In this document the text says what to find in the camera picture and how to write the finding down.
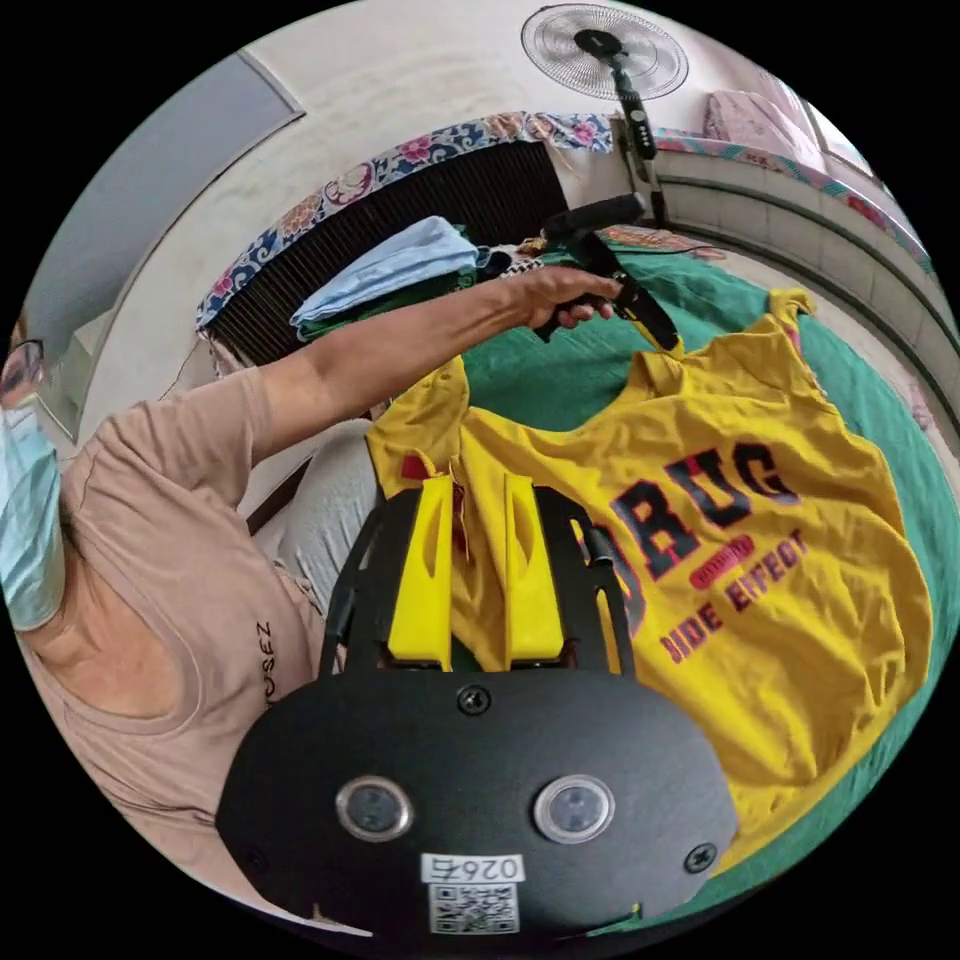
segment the sticker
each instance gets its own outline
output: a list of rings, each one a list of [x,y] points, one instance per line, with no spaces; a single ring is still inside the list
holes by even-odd
[[[523,857],[452,857],[420,855],[421,883],[523,883]]]
[[[523,857],[454,857],[424,853],[420,880],[428,885],[430,932],[497,935],[520,931],[517,884]]]
[[[515,883],[430,884],[430,932],[459,936],[518,933]]]

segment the woman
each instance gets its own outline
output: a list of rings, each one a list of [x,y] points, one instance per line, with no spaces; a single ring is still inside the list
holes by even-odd
[[[558,305],[586,295],[610,317],[619,289],[547,267],[364,320],[111,417],[62,477],[31,410],[40,348],[14,349],[0,387],[0,579],[11,622],[77,758],[174,863],[272,909],[213,820],[250,725],[316,676],[330,591],[377,496],[353,418],[475,344],[543,325]],[[593,313],[575,306],[560,321]],[[291,510],[287,572],[236,508],[259,461],[331,427]]]

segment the face mask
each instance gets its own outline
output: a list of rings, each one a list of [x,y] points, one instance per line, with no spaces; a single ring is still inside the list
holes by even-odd
[[[0,414],[0,586],[23,633],[43,626],[63,600],[60,469],[31,406]]]

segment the standing fan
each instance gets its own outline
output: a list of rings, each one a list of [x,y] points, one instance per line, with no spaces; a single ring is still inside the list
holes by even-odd
[[[523,25],[521,42],[552,80],[588,97],[618,100],[627,148],[650,185],[656,226],[666,226],[663,190],[654,159],[657,144],[641,99],[666,96],[687,79],[689,62],[669,34],[612,7],[565,3],[542,7]]]

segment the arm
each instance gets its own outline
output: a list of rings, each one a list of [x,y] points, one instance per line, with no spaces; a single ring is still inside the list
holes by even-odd
[[[268,366],[137,404],[110,417],[85,446],[70,471],[68,500],[80,509],[97,489],[89,482],[94,470],[147,470],[236,507],[259,461],[396,396],[475,344],[546,323],[557,304],[619,291],[612,280],[545,267],[362,320]],[[560,320],[574,326],[593,312],[575,307]],[[600,313],[612,310],[604,304]]]
[[[545,267],[341,327],[263,368],[276,453],[412,387],[470,347],[514,327],[536,328],[583,294],[613,299],[620,285],[566,267]],[[561,323],[588,320],[573,308]],[[608,304],[600,307],[610,317]]]

